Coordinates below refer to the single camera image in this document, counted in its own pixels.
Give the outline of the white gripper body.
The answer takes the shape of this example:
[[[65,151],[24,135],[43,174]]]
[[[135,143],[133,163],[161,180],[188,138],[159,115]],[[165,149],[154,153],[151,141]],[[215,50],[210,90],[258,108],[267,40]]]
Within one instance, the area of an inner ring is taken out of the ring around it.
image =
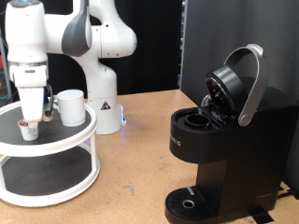
[[[39,122],[43,116],[44,88],[18,88],[21,111],[26,122]]]

